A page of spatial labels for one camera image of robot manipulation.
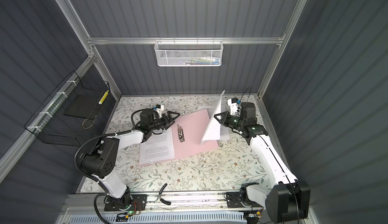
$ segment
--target yellow brush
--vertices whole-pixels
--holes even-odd
[[[108,96],[108,93],[109,93],[109,90],[107,90],[103,97],[100,99],[100,101],[98,102],[99,105],[102,105],[102,103],[104,102],[104,100],[106,99],[106,96]]]

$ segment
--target wall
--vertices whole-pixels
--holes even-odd
[[[90,37],[280,37],[296,0],[70,0]],[[220,67],[157,65],[152,45],[96,45],[123,95],[242,93],[275,45],[225,45]]]
[[[55,0],[0,0],[0,156],[23,125],[87,54]],[[87,77],[100,79],[91,67]],[[114,105],[105,100],[101,122]],[[81,180],[72,159],[75,147],[33,141],[0,184],[1,223],[54,223]]]
[[[264,102],[321,223],[386,223],[388,0],[309,0]]]

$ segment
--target floral pattern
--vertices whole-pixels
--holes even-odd
[[[234,96],[223,96],[222,103]],[[132,128],[130,115],[142,108],[151,108],[156,104],[185,115],[198,110],[198,106],[212,106],[218,96],[168,96],[168,97],[122,97],[117,105],[107,133],[119,132]],[[256,104],[254,97],[250,102]],[[258,123],[263,120],[256,105]],[[229,131],[230,139],[218,141],[219,148],[183,159],[154,163],[140,167],[138,165],[139,145],[132,145],[119,150],[115,170],[120,179],[131,191],[159,191],[168,183],[166,190],[230,190],[238,189],[243,183],[257,182],[269,185],[268,175],[260,159],[253,155],[245,139]],[[80,192],[103,192],[93,180],[85,179]]]

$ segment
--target white wire basket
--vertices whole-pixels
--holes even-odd
[[[220,66],[223,50],[222,41],[208,44],[155,42],[158,66]]]

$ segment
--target floral tablecloth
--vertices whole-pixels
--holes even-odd
[[[222,104],[226,104],[227,99],[231,97],[234,96],[223,96]],[[198,110],[198,106],[213,106],[217,99],[217,96],[122,97],[107,133],[131,129],[130,115],[135,110],[159,104],[164,105],[165,110],[185,115]],[[248,96],[244,96],[242,101],[247,99]],[[249,101],[255,103],[254,97],[251,96]],[[257,105],[256,116],[258,123],[263,124]],[[139,120],[138,114],[134,119],[135,122]],[[138,166],[139,145],[133,145],[119,150],[115,171],[133,192],[159,191],[165,183],[168,183],[166,191],[230,190],[240,188],[243,183],[269,184],[268,175],[260,159],[253,155],[240,135],[230,130],[230,139],[218,141],[218,145],[219,148],[214,151],[143,167]],[[80,192],[103,190],[96,182],[87,178]]]

